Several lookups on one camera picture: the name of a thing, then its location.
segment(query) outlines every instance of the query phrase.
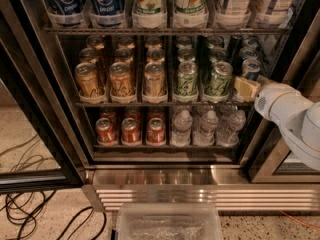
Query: glass door refrigerator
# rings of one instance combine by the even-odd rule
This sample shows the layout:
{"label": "glass door refrigerator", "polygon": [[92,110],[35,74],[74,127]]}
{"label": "glass door refrigerator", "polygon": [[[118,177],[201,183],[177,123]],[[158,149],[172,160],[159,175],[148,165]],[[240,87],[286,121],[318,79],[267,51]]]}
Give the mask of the glass door refrigerator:
{"label": "glass door refrigerator", "polygon": [[[12,125],[21,118],[29,121],[45,149],[39,158],[50,160],[50,164],[40,160],[41,166],[38,163],[32,167],[19,159],[7,159],[6,170],[0,173],[2,193],[81,187],[92,206],[101,212],[116,211],[127,202],[211,202],[218,210],[229,211],[320,209],[319,171],[305,166],[290,152],[278,127],[262,119],[253,102],[259,87],[272,81],[286,83],[319,102],[319,0],[293,0],[281,25],[272,24],[270,18],[266,22],[257,20],[262,14],[251,0],[244,19],[236,26],[225,13],[226,4],[220,3],[226,0],[202,0],[202,4],[206,1],[204,14],[196,15],[196,20],[181,18],[181,12],[174,9],[178,0],[163,0],[161,17],[151,20],[143,14],[157,6],[152,0],[144,9],[136,6],[146,6],[145,0],[119,0],[123,12],[107,20],[95,14],[93,1],[79,0],[83,8],[71,15],[71,21],[54,14],[49,1],[0,0],[0,90],[5,93],[3,97],[10,96],[10,101],[3,99],[2,106],[10,107],[12,98],[15,100],[14,106],[22,112],[19,110],[21,114]],[[192,14],[193,10],[184,13]],[[120,26],[110,27],[119,22]],[[99,42],[91,45],[99,54],[95,64],[98,70],[93,70],[94,79],[98,79],[94,96],[79,74],[84,65],[89,67],[83,62],[83,56],[87,56],[83,50],[90,48],[90,38],[103,40],[103,49]],[[120,40],[125,38],[134,41],[134,48],[129,49],[131,62],[127,64],[117,61],[121,54],[116,54]],[[259,44],[256,60],[261,71],[254,80],[242,77],[239,67],[243,58],[238,54],[248,38]],[[162,53],[148,53],[148,45],[159,39],[162,46],[153,49],[160,48]],[[210,40],[221,39],[224,51],[229,53],[220,59],[233,65],[233,73],[229,72],[228,88],[212,99],[208,92],[208,82],[214,75],[210,65],[225,66],[226,62],[212,62],[216,57],[211,54]],[[185,89],[179,85],[180,66],[184,63],[178,60],[179,40],[192,41],[194,61],[187,64],[196,65],[199,72],[193,75],[196,85],[192,90],[196,91],[188,95],[182,94]],[[152,59],[165,60],[164,64],[153,64],[154,70],[162,68],[166,72],[161,87],[156,80],[150,80],[152,74],[147,68]],[[119,67],[125,71],[131,68],[133,73],[121,75],[120,81],[115,73]],[[126,81],[125,77],[134,80]],[[118,95],[130,88],[130,95]],[[150,99],[154,88],[157,95]],[[219,91],[214,84],[210,88]],[[188,111],[183,113],[185,118],[193,117],[193,124],[187,140],[190,142],[177,145],[173,126],[181,108]],[[196,127],[200,123],[195,123],[197,113],[205,109],[211,111],[206,112],[207,117],[212,119],[214,115],[219,122],[208,145],[197,142],[200,128]],[[240,114],[246,118],[232,145],[218,136],[219,130],[226,129],[222,122],[224,115],[229,116],[223,112],[227,109],[243,111]],[[113,112],[111,119],[103,120],[106,112]],[[158,120],[158,125],[152,126],[150,115],[157,120],[160,117],[160,125]],[[128,126],[123,128],[126,118],[136,119],[141,135],[128,135]],[[32,136],[23,140],[32,145]],[[139,136],[138,141],[128,136]],[[3,147],[0,159],[10,152],[8,148]],[[31,164],[33,160],[24,161]]]}

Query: gold can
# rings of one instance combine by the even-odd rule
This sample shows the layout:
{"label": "gold can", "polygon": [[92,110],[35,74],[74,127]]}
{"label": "gold can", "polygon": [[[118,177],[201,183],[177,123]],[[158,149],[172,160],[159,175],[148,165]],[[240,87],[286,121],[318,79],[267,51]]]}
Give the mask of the gold can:
{"label": "gold can", "polygon": [[104,89],[100,85],[98,70],[96,66],[89,62],[83,62],[75,68],[75,79],[80,87],[81,95],[95,98],[104,94]]}
{"label": "gold can", "polygon": [[99,56],[99,52],[96,49],[94,48],[82,49],[79,53],[79,60],[80,62],[90,62],[95,64],[97,67],[99,78],[102,85],[106,83],[106,72],[103,68],[103,64]]}
{"label": "gold can", "polygon": [[102,36],[100,35],[91,35],[87,38],[87,47],[94,48],[99,52],[101,63],[105,72],[108,72],[108,57],[105,47],[105,42]]}
{"label": "gold can", "polygon": [[144,70],[144,94],[159,97],[166,94],[166,72],[159,63],[148,63]]}
{"label": "gold can", "polygon": [[113,63],[110,67],[110,80],[115,96],[127,97],[135,94],[134,81],[127,63]]}

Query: red can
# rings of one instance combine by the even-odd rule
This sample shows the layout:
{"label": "red can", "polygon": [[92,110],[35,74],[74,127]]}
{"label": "red can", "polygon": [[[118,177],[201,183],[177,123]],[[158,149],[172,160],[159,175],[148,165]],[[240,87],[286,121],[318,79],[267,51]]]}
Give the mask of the red can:
{"label": "red can", "polygon": [[96,122],[96,132],[100,142],[111,143],[117,140],[117,132],[108,118],[100,118]]}
{"label": "red can", "polygon": [[126,118],[121,124],[122,140],[127,143],[136,143],[141,141],[141,131],[137,121],[134,118]]}
{"label": "red can", "polygon": [[151,119],[147,127],[147,141],[150,143],[159,144],[165,140],[165,124],[159,118]]}

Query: shelf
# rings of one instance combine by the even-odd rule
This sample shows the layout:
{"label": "shelf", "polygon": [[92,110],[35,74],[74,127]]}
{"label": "shelf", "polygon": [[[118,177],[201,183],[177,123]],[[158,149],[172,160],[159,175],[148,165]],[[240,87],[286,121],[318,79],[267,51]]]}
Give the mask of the shelf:
{"label": "shelf", "polygon": [[158,36],[179,36],[179,35],[232,35],[232,34],[243,34],[243,35],[286,35],[289,34],[291,28],[278,28],[278,29],[213,29],[213,28],[202,28],[202,29],[133,29],[133,28],[54,28],[50,26],[44,27],[49,34],[54,35],[93,35],[93,34],[104,34],[104,35],[134,35],[134,36],[145,36],[145,35],[158,35]]}

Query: plastic bottle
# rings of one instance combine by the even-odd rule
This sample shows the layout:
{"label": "plastic bottle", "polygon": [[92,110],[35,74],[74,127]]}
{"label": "plastic bottle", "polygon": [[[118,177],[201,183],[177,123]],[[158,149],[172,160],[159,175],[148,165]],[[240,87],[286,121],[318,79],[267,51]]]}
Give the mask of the plastic bottle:
{"label": "plastic bottle", "polygon": [[238,144],[238,134],[245,122],[246,114],[243,110],[231,114],[227,120],[226,128],[217,131],[217,144],[225,147],[232,147]]}
{"label": "plastic bottle", "polygon": [[195,129],[194,145],[206,147],[213,145],[214,133],[218,127],[218,117],[216,112],[209,110],[200,117],[199,125]]}
{"label": "plastic bottle", "polygon": [[188,110],[182,110],[173,120],[171,144],[182,147],[190,144],[193,118]]}

